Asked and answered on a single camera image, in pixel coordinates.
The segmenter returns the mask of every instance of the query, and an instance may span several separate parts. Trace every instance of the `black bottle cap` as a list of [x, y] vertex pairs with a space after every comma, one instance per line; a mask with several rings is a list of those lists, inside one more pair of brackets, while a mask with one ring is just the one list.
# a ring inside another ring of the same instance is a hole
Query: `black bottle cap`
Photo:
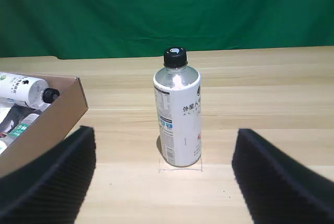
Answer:
[[168, 68], [179, 68], [188, 64], [187, 52], [184, 48], [168, 48], [163, 53], [164, 66]]
[[46, 88], [43, 92], [42, 100], [47, 104], [51, 104], [59, 97], [59, 95], [60, 93], [57, 89]]

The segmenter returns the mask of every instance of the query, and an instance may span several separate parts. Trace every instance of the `open cardboard box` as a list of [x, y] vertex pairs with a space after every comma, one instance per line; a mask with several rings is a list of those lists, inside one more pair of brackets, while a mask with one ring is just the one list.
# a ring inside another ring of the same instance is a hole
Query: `open cardboard box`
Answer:
[[78, 77], [27, 75], [45, 79], [61, 95], [0, 155], [0, 178], [61, 142], [88, 109]]

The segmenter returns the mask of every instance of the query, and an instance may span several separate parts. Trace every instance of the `water bottle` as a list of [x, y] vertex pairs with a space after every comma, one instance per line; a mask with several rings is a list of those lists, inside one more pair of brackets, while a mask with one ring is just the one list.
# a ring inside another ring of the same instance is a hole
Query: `water bottle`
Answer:
[[25, 117], [20, 124], [18, 124], [5, 138], [0, 139], [0, 154], [15, 141], [37, 118], [38, 114], [31, 113]]
[[0, 72], [0, 103], [37, 109], [58, 96], [59, 91], [49, 88], [44, 79]]
[[165, 68], [153, 77], [162, 154], [177, 167], [201, 156], [201, 76], [187, 63], [184, 48], [166, 49]]

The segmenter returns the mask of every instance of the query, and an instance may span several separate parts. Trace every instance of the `green screen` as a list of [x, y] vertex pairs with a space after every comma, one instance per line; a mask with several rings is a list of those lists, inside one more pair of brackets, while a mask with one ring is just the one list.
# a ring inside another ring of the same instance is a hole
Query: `green screen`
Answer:
[[0, 56], [334, 44], [334, 0], [0, 0]]

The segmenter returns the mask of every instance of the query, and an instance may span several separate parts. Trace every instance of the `wood grain surface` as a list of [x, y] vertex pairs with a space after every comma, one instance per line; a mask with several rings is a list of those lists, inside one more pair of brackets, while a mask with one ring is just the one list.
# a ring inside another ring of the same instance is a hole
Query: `wood grain surface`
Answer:
[[97, 168], [78, 224], [252, 223], [231, 168], [237, 129], [253, 128], [334, 180], [334, 47], [189, 52], [202, 74], [202, 171], [169, 168], [152, 77], [162, 57], [2, 58], [7, 72], [75, 75], [96, 131]]

